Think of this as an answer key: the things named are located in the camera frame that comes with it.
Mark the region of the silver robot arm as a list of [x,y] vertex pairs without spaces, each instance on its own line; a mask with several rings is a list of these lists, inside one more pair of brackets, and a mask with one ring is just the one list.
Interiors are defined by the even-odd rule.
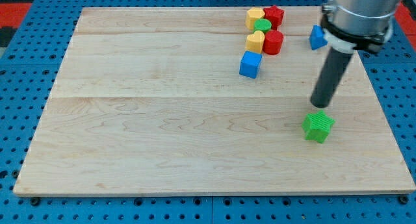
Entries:
[[336,51],[376,54],[393,35],[393,18],[401,0],[328,0],[320,26]]

